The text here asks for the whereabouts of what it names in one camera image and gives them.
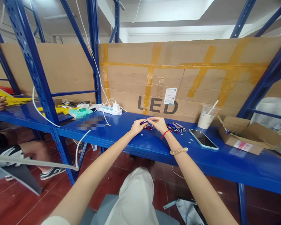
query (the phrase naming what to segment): white ceiling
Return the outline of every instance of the white ceiling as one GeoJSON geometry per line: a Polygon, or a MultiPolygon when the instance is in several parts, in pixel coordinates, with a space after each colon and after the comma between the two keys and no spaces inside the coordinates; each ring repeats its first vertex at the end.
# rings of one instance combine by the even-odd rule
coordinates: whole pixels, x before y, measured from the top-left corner
{"type": "MultiPolygon", "coordinates": [[[[65,14],[60,0],[32,0],[35,1],[37,11],[45,32],[54,35],[74,34],[74,30],[68,18],[45,20],[44,17],[65,14]]],[[[88,18],[86,0],[77,0],[82,15],[82,19],[88,33],[88,18]]],[[[110,15],[114,14],[113,0],[98,0],[98,4],[103,1],[108,5],[108,12],[98,7],[99,30],[100,34],[111,34],[110,15]]],[[[129,22],[124,11],[120,10],[121,32],[141,33],[144,28],[164,27],[207,27],[234,25],[246,0],[142,0],[135,23],[129,22]]],[[[75,19],[78,27],[84,33],[80,21],[75,0],[68,0],[72,12],[76,15],[75,19]]],[[[127,14],[133,21],[136,15],[139,0],[122,0],[127,14]]],[[[254,23],[281,6],[281,0],[257,0],[246,24],[254,23]]],[[[30,23],[35,25],[32,12],[27,10],[30,23]]]]}

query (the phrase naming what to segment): forearm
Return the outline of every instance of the forearm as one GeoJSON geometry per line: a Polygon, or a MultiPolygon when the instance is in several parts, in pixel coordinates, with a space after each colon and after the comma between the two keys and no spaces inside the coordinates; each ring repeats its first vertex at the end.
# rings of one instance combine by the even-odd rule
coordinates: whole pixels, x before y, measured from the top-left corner
{"type": "Polygon", "coordinates": [[[71,225],[79,224],[98,184],[133,137],[130,132],[126,133],[100,155],[77,179],[50,216],[61,216],[71,225]]]}
{"type": "MultiPolygon", "coordinates": [[[[170,132],[165,134],[165,138],[172,151],[182,149],[182,146],[170,132]]],[[[174,157],[208,224],[237,224],[206,176],[187,152],[175,154],[174,157]]]]}

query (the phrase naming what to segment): white power strip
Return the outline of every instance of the white power strip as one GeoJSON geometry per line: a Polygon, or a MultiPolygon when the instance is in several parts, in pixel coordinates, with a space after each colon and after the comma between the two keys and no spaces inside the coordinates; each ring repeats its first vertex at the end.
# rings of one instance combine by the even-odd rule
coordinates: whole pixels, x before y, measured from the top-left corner
{"type": "Polygon", "coordinates": [[[101,106],[101,107],[96,109],[96,111],[100,111],[100,112],[103,112],[103,110],[104,110],[104,113],[109,113],[109,114],[112,114],[112,115],[115,115],[115,116],[118,116],[118,115],[122,114],[121,109],[115,110],[112,107],[109,108],[108,106],[101,106]]]}

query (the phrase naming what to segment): red string bracelet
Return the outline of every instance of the red string bracelet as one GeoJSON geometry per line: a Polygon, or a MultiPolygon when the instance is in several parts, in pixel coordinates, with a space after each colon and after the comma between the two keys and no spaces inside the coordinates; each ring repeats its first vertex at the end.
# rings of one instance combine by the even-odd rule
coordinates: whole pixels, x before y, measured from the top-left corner
{"type": "Polygon", "coordinates": [[[168,131],[172,132],[171,130],[167,130],[167,131],[163,134],[163,136],[162,136],[161,138],[164,138],[164,137],[165,137],[165,134],[166,134],[168,131]]]}

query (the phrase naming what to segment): open cardboard box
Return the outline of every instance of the open cardboard box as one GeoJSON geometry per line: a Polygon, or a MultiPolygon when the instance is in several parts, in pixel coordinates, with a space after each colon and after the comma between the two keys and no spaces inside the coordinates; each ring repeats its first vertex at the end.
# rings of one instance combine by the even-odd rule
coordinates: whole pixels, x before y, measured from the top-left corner
{"type": "Polygon", "coordinates": [[[218,118],[221,122],[219,133],[227,145],[259,155],[264,148],[276,150],[275,146],[281,143],[280,134],[259,123],[250,125],[250,120],[232,116],[226,116],[224,121],[219,116],[218,118]],[[241,137],[228,133],[227,130],[238,133],[241,137]]]}

